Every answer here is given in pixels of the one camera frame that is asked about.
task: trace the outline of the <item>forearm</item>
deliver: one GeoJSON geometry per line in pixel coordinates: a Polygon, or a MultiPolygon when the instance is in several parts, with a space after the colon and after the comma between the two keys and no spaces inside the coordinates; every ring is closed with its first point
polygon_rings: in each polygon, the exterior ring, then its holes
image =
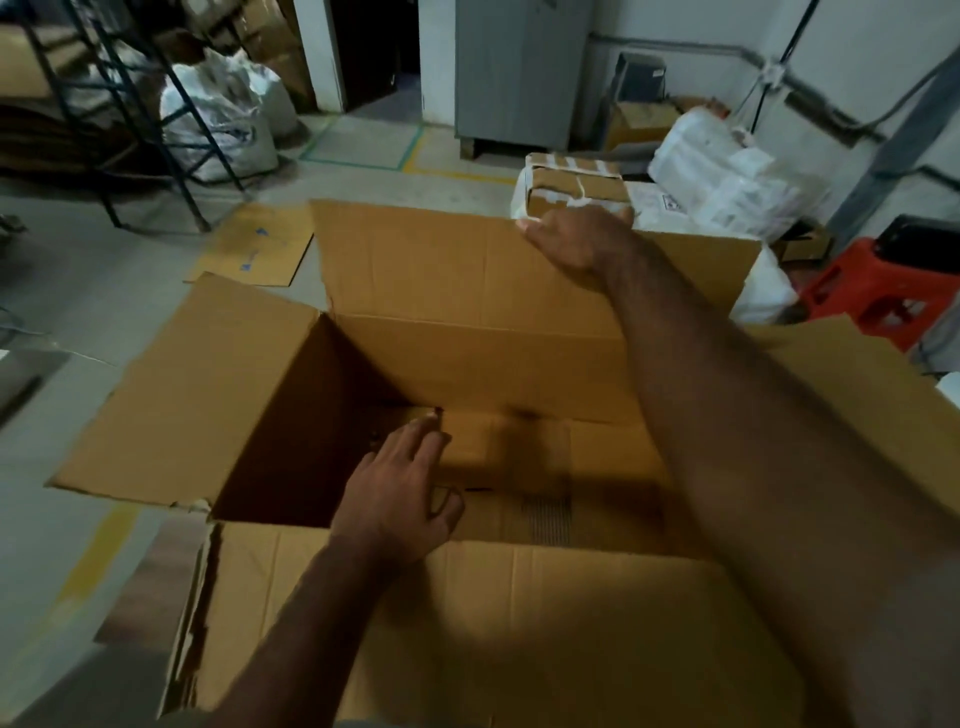
{"type": "Polygon", "coordinates": [[[332,538],[210,720],[211,728],[332,725],[389,573],[332,538]]]}
{"type": "Polygon", "coordinates": [[[652,244],[600,273],[650,431],[708,537],[834,694],[851,643],[954,519],[741,330],[652,244]]]}

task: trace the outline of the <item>gray metal cabinet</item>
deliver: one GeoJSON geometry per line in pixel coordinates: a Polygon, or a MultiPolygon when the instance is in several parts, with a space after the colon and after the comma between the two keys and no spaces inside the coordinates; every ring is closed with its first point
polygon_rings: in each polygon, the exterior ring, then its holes
{"type": "Polygon", "coordinates": [[[457,0],[457,136],[564,150],[592,0],[457,0]]]}

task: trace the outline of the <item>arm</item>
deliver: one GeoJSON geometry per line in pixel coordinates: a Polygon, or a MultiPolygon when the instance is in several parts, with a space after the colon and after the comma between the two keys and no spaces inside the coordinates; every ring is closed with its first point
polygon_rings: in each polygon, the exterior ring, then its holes
{"type": "Polygon", "coordinates": [[[657,246],[583,208],[518,222],[558,266],[599,279],[644,417],[714,547],[821,685],[884,597],[960,546],[957,520],[739,328],[657,246]]]}
{"type": "Polygon", "coordinates": [[[434,467],[449,442],[416,420],[368,454],[347,483],[327,546],[210,719],[210,728],[333,724],[377,600],[396,575],[445,543],[463,515],[450,493],[429,513],[434,467]]]}

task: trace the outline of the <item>metal shelving rack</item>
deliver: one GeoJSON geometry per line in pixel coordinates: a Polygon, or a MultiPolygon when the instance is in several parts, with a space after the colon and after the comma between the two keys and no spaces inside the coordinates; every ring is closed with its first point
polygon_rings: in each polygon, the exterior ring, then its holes
{"type": "MultiPolygon", "coordinates": [[[[173,72],[170,62],[163,53],[157,48],[156,44],[146,33],[143,27],[136,19],[136,14],[131,7],[130,0],[123,0],[123,6],[127,17],[131,20],[128,27],[122,30],[108,30],[104,20],[101,18],[94,0],[60,0],[64,12],[73,26],[73,34],[68,40],[79,40],[86,47],[92,62],[95,64],[100,81],[90,80],[70,80],[64,79],[54,69],[47,54],[52,50],[52,46],[45,46],[40,40],[36,28],[30,21],[30,0],[14,0],[14,8],[18,20],[31,47],[34,50],[43,75],[55,97],[63,120],[68,126],[74,141],[81,151],[84,160],[84,167],[91,178],[95,191],[103,203],[104,209],[109,215],[110,222],[117,228],[122,228],[123,224],[117,216],[116,209],[110,199],[110,179],[118,175],[110,172],[110,166],[118,159],[125,156],[129,151],[126,150],[122,155],[112,155],[110,158],[96,158],[92,148],[96,145],[91,144],[91,137],[84,130],[84,120],[94,114],[102,113],[103,107],[76,112],[70,108],[64,91],[68,88],[86,88],[105,90],[109,93],[110,101],[120,111],[124,123],[130,130],[135,144],[143,146],[152,146],[156,148],[169,171],[169,179],[173,186],[183,197],[190,211],[193,213],[194,220],[198,229],[203,232],[210,230],[209,223],[206,222],[197,201],[194,199],[189,187],[187,178],[193,175],[204,163],[211,158],[216,157],[227,170],[230,181],[246,197],[246,190],[240,179],[236,176],[229,160],[224,155],[217,140],[210,132],[209,127],[204,122],[203,117],[197,111],[196,105],[187,94],[177,75],[173,72]],[[124,40],[142,52],[148,59],[147,65],[132,65],[124,62],[117,53],[114,43],[118,40],[124,40]],[[101,58],[101,49],[107,56],[101,58]],[[119,81],[112,80],[109,75],[109,69],[116,71],[119,81]],[[131,77],[131,72],[145,71],[155,73],[161,71],[166,79],[169,79],[173,86],[180,93],[183,99],[183,106],[174,113],[161,119],[154,119],[147,109],[146,104],[141,97],[135,82],[131,77]],[[171,143],[163,139],[163,128],[175,119],[181,118],[186,114],[191,114],[201,134],[205,138],[205,143],[187,144],[171,143]],[[180,165],[177,159],[171,153],[171,149],[198,149],[204,150],[201,158],[188,168],[180,165]]],[[[58,39],[56,45],[61,45],[64,41],[58,39]]]]}

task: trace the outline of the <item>warehouse floor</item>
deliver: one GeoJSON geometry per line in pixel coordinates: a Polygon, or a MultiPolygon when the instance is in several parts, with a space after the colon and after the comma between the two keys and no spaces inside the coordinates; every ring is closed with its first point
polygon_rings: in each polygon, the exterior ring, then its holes
{"type": "MultiPolygon", "coordinates": [[[[333,198],[506,216],[521,158],[458,159],[452,130],[358,116],[304,119],[309,142],[253,181],[260,202],[333,198]]],[[[211,223],[240,202],[198,188],[211,223]]],[[[0,256],[0,305],[25,328],[9,348],[71,352],[0,428],[0,725],[139,726],[154,719],[165,656],[92,638],[164,518],[162,509],[43,488],[73,439],[186,294],[204,245],[183,201],[160,191],[119,206],[0,181],[0,213],[29,229],[0,256]]],[[[324,306],[313,244],[280,295],[324,306]]],[[[189,720],[169,716],[165,722],[189,720]]]]}

